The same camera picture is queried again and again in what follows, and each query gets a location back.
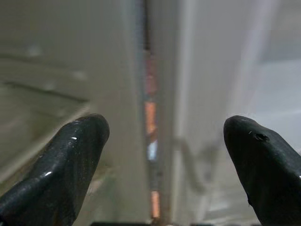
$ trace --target small hole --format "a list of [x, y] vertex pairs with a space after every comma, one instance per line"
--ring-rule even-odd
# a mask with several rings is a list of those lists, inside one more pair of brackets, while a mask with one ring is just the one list
[[269, 140], [268, 136], [261, 134], [261, 133], [256, 133], [255, 139], [258, 141], [268, 141]]

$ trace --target glossy black surface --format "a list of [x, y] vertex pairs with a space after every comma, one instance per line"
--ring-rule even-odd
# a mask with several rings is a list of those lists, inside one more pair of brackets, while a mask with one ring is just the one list
[[72, 225], [109, 133], [97, 114], [63, 126], [25, 179], [0, 198], [0, 218], [8, 226]]
[[224, 139], [247, 199], [262, 225], [300, 226], [299, 154], [278, 133], [242, 116], [226, 120]]

